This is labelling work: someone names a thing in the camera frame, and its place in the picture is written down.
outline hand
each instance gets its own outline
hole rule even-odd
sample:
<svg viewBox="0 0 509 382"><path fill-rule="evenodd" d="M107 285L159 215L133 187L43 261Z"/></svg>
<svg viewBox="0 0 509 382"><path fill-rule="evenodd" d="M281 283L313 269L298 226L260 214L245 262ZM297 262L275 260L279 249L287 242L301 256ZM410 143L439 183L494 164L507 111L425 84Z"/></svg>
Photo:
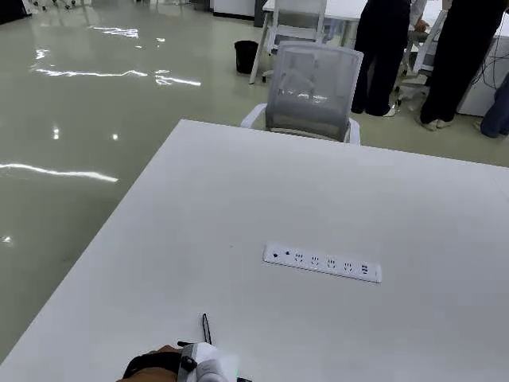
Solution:
<svg viewBox="0 0 509 382"><path fill-rule="evenodd" d="M415 31L416 32L425 32L427 27L429 27L429 24L426 21L419 20L415 24Z"/></svg>
<svg viewBox="0 0 509 382"><path fill-rule="evenodd" d="M163 346L159 350L149 352L154 353L180 353L180 349L175 349L171 346ZM118 382L177 382L177 374L170 372L164 368L144 368L131 378L127 380L120 380Z"/></svg>

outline white desk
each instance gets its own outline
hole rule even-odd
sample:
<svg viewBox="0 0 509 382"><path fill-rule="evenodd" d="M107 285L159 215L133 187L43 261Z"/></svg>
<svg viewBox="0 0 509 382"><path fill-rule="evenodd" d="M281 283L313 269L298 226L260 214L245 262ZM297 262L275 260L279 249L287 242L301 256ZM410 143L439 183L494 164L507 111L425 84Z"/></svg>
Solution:
<svg viewBox="0 0 509 382"><path fill-rule="evenodd" d="M325 17L335 20L358 21L367 0L328 0ZM266 12L274 12L275 0L268 0L263 10Z"/></svg>
<svg viewBox="0 0 509 382"><path fill-rule="evenodd" d="M0 367L111 382L212 338L254 381L506 380L509 169L181 121ZM383 283L262 262L380 263Z"/></svg>

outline person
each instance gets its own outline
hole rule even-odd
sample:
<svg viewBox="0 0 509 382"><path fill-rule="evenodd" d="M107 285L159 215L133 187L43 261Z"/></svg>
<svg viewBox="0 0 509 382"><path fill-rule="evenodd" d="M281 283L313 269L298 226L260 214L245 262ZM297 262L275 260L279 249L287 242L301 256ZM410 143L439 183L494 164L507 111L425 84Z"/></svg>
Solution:
<svg viewBox="0 0 509 382"><path fill-rule="evenodd" d="M364 53L352 111L391 117L389 105L399 65L405 51L410 20L415 30L428 26L421 19L427 0L368 0L359 21L355 50ZM367 73L375 62L368 92Z"/></svg>
<svg viewBox="0 0 509 382"><path fill-rule="evenodd" d="M506 8L507 0L453 1L438 40L429 95L417 117L427 130L434 131L452 123Z"/></svg>
<svg viewBox="0 0 509 382"><path fill-rule="evenodd" d="M179 352L179 349L166 345L159 350L155 350L148 354ZM177 382L177 374L167 370L166 368L143 368L136 372L133 376L124 378L118 382Z"/></svg>
<svg viewBox="0 0 509 382"><path fill-rule="evenodd" d="M509 135L509 73L495 93L495 103L484 116L480 132L489 138Z"/></svg>

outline shoe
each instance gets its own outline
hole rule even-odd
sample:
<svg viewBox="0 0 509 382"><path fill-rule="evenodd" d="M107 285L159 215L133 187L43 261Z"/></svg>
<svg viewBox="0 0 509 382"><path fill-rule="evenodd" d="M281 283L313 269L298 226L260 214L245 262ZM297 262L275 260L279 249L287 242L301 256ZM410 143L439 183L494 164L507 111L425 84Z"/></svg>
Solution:
<svg viewBox="0 0 509 382"><path fill-rule="evenodd" d="M454 122L454 119L451 119L451 120L450 120L450 121L448 121L448 122L446 122L446 121L444 121L444 120L442 120L442 119L439 119L439 120L437 121L437 128L439 128L439 129L445 129L446 127L451 126L451 125L453 124L453 122Z"/></svg>
<svg viewBox="0 0 509 382"><path fill-rule="evenodd" d="M431 121L430 123L424 123L421 121L421 116L419 114L415 115L415 122L424 127L427 131L437 131L438 119Z"/></svg>
<svg viewBox="0 0 509 382"><path fill-rule="evenodd" d="M475 121L475 122L474 122L474 127L476 128L476 130L477 130L477 131L479 131L482 135L484 135L485 137L488 137L488 138L498 138L498 137L499 137L499 135L498 135L498 134L495 134L495 135L493 135L493 134L487 134L487 133L485 133L484 131L482 131L482 130L480 129L480 124L481 124L481 122L482 122L482 120L480 120L480 121Z"/></svg>
<svg viewBox="0 0 509 382"><path fill-rule="evenodd" d="M353 107L352 106L352 113L356 113L356 114L363 114L364 113L364 109L363 107Z"/></svg>
<svg viewBox="0 0 509 382"><path fill-rule="evenodd" d="M394 117L396 115L396 109L394 107L391 107L387 113L385 113L383 116L390 118Z"/></svg>
<svg viewBox="0 0 509 382"><path fill-rule="evenodd" d="M373 115L374 117L394 117L396 115L396 109L393 107L389 107L389 111L385 114L372 113L370 109L366 109L366 112L369 115Z"/></svg>

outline power strip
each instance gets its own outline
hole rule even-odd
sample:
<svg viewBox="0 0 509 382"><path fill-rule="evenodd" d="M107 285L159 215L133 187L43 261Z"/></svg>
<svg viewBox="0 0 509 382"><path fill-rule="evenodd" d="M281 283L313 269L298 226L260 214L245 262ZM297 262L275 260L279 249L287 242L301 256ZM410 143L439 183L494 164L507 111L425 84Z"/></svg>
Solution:
<svg viewBox="0 0 509 382"><path fill-rule="evenodd" d="M382 282L380 264L345 259L336 255L324 255L281 244L268 243L263 253L263 261L372 283Z"/></svg>

